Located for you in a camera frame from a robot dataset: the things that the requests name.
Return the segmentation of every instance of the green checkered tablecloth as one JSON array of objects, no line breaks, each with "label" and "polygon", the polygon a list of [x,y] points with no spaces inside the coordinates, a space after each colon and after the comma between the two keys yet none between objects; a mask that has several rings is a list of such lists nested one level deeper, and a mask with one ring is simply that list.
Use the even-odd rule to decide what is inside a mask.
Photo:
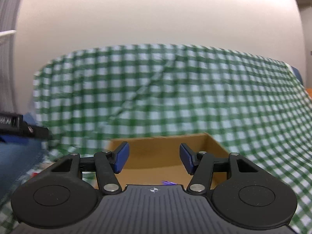
[{"label": "green checkered tablecloth", "polygon": [[193,45],[76,51],[35,75],[49,159],[91,156],[116,137],[208,132],[289,184],[291,227],[312,231],[312,101],[284,62]]}]

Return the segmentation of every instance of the black gripper base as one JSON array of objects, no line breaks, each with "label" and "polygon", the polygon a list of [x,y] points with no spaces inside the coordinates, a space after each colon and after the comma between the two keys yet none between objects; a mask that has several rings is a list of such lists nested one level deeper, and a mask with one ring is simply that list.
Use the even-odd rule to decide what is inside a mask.
[{"label": "black gripper base", "polygon": [[205,197],[190,195],[180,185],[129,185],[120,194],[104,196],[98,207],[78,223],[59,229],[39,229],[22,223],[11,233],[291,234],[294,232],[288,226],[272,230],[247,230],[235,226],[217,215]]}]

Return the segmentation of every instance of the open cardboard box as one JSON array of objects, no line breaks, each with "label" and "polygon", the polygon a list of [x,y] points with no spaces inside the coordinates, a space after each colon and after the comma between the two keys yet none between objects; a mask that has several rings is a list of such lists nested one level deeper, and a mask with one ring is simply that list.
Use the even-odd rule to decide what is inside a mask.
[{"label": "open cardboard box", "polygon": [[[127,184],[161,185],[163,180],[186,188],[192,176],[188,175],[180,160],[181,143],[186,143],[196,152],[203,150],[215,157],[228,157],[226,150],[207,133],[113,139],[108,149],[113,151],[124,141],[130,145],[130,156],[121,173],[116,175],[123,188]],[[226,173],[214,173],[212,188],[224,180]]]}]

